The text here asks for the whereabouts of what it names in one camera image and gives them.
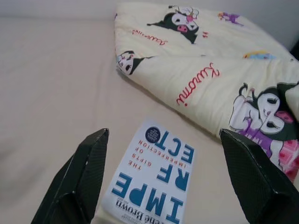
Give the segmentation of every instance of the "wall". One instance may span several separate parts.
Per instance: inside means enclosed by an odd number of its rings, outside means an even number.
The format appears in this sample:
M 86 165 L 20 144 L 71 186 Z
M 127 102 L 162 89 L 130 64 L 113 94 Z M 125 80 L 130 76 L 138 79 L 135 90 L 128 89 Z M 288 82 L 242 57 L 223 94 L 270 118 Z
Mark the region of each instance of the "wall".
M 112 19 L 117 0 L 0 0 L 0 15 Z M 149 0 L 241 14 L 288 49 L 299 39 L 299 0 Z

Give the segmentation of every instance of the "red cursive text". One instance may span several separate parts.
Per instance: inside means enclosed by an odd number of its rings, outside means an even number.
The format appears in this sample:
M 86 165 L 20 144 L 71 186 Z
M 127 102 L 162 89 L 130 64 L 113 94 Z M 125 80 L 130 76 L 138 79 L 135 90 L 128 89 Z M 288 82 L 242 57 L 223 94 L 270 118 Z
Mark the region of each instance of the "red cursive text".
M 141 32 L 141 31 L 139 31 L 139 30 L 132 30 L 132 34 L 134 35 L 134 34 L 139 34 L 139 35 L 141 35 L 141 36 L 144 36 L 144 37 L 146 37 L 147 39 L 149 39 L 149 40 L 151 40 L 151 41 L 155 41 L 155 42 L 157 42 L 158 44 L 160 44 L 160 45 L 164 45 L 164 44 L 166 44 L 168 41 L 162 41 L 161 39 L 159 39 L 159 38 L 156 38 L 156 37 L 154 37 L 154 36 L 150 36 L 150 35 L 145 35 L 143 32 Z
M 185 100 L 193 93 L 193 90 L 197 88 L 198 84 L 201 83 L 203 79 L 209 77 L 208 71 L 210 72 L 210 76 L 212 78 L 218 77 L 220 75 L 219 70 L 215 70 L 212 65 L 213 63 L 210 63 L 210 67 L 205 67 L 203 70 L 199 71 L 194 78 L 192 78 L 192 80 L 188 83 L 188 86 L 186 86 L 179 94 L 177 98 L 178 105 L 183 103 L 185 106 L 188 106 L 188 104 L 185 103 Z

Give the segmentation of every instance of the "blanket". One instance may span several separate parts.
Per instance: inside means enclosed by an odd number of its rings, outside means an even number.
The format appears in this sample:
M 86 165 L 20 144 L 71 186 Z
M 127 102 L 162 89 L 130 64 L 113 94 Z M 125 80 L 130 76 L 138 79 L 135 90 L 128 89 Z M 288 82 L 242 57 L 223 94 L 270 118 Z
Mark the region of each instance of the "blanket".
M 122 3 L 115 51 L 127 77 L 211 134 L 228 128 L 253 140 L 294 181 L 299 62 L 257 25 L 228 12 Z

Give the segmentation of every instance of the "beige bed sheet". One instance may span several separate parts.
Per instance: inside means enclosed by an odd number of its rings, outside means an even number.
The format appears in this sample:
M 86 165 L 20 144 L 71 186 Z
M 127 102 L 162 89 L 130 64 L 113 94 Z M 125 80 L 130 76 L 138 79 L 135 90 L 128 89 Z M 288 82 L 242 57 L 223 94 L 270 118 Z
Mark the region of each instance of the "beige bed sheet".
M 113 21 L 0 18 L 0 224 L 30 223 L 78 144 L 108 127 L 100 202 L 146 118 L 198 150 L 185 223 L 247 223 L 219 141 L 121 77 L 113 36 Z

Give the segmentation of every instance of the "white book cover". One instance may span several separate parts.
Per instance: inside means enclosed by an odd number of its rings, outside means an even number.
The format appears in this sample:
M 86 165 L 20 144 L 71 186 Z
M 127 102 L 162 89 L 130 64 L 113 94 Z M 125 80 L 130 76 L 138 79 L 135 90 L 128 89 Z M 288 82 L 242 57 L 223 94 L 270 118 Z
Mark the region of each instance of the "white book cover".
M 195 151 L 145 121 L 112 178 L 103 209 L 127 224 L 182 224 Z

